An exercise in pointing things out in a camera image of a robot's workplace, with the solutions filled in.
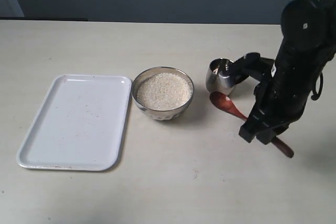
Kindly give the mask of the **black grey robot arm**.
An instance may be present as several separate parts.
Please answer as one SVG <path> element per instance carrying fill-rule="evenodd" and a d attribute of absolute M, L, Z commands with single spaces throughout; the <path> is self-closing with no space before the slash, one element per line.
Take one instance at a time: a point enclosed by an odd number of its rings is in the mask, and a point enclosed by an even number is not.
<path fill-rule="evenodd" d="M 255 77 L 255 104 L 239 136 L 268 144 L 301 118 L 307 99 L 323 88 L 322 71 L 335 55 L 335 0 L 294 0 L 281 14 L 283 39 L 274 62 Z"/>

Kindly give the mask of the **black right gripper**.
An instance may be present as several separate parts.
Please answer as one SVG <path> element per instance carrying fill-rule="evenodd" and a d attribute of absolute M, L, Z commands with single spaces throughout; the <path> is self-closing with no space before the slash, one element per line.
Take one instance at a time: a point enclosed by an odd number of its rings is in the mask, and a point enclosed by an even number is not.
<path fill-rule="evenodd" d="M 256 91 L 256 102 L 239 136 L 250 143 L 255 137 L 264 145 L 277 136 L 277 129 L 303 115 L 310 93 L 318 99 L 316 81 L 327 63 L 326 49 L 300 51 L 283 40 L 272 68 Z"/>

